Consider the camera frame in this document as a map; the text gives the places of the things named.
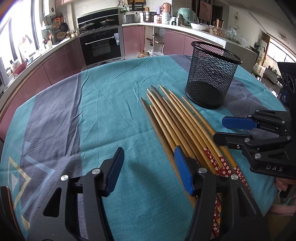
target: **water heater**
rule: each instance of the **water heater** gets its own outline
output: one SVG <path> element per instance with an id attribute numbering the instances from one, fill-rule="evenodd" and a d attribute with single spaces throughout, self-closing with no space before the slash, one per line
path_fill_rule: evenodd
<path id="1" fill-rule="evenodd" d="M 55 15 L 54 0 L 43 0 L 43 16 L 49 17 Z"/>

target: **blue gripper pad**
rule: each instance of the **blue gripper pad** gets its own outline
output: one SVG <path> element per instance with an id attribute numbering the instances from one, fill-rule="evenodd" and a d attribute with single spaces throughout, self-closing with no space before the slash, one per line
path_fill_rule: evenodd
<path id="1" fill-rule="evenodd" d="M 124 150 L 119 147 L 112 159 L 107 160 L 111 166 L 106 176 L 106 189 L 105 192 L 109 196 L 114 191 L 115 185 L 118 180 L 119 173 L 121 171 L 124 161 Z"/>
<path id="2" fill-rule="evenodd" d="M 222 125 L 229 129 L 252 130 L 257 127 L 257 122 L 249 118 L 228 117 L 222 119 Z"/>
<path id="3" fill-rule="evenodd" d="M 179 146 L 175 148 L 174 156 L 175 156 L 175 162 L 179 170 L 180 177 L 183 182 L 183 186 L 185 190 L 189 193 L 189 195 L 192 195 L 194 192 L 192 175 L 185 162 L 185 157 L 183 155 L 183 152 Z"/>

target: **oven door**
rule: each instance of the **oven door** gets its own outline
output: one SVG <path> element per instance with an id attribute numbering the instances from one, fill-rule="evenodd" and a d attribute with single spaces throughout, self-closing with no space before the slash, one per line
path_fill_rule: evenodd
<path id="1" fill-rule="evenodd" d="M 104 29 L 80 38 L 86 65 L 121 57 L 118 28 Z"/>

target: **oven handle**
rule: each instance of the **oven handle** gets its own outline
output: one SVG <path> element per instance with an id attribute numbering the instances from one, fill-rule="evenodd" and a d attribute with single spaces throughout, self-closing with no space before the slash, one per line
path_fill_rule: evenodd
<path id="1" fill-rule="evenodd" d="M 85 45 L 92 44 L 92 43 L 99 42 L 99 41 L 103 41 L 103 40 L 106 40 L 106 39 L 114 39 L 114 38 L 115 38 L 115 36 L 112 36 L 110 38 L 105 38 L 105 39 L 100 39 L 100 40 L 93 41 L 93 42 L 90 42 L 90 43 L 85 43 Z"/>

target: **gray stripe on tablecloth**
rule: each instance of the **gray stripe on tablecloth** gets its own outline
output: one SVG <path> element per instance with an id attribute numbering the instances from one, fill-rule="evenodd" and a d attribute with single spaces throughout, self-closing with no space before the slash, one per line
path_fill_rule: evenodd
<path id="1" fill-rule="evenodd" d="M 191 57 L 177 54 L 170 55 L 170 57 L 189 73 Z M 245 88 L 241 81 L 235 78 L 230 84 L 222 106 L 235 117 L 247 117 L 247 115 L 255 113 L 255 110 L 267 110 L 261 101 Z M 278 136 L 260 129 L 245 132 L 256 139 L 275 138 Z"/>
<path id="2" fill-rule="evenodd" d="M 24 155 L 20 159 L 20 167 L 31 177 L 21 196 L 23 216 L 31 224 L 61 175 L 82 175 L 78 134 L 80 97 L 81 74 L 64 79 L 35 97 L 24 135 Z M 20 187 L 23 183 L 20 175 Z"/>

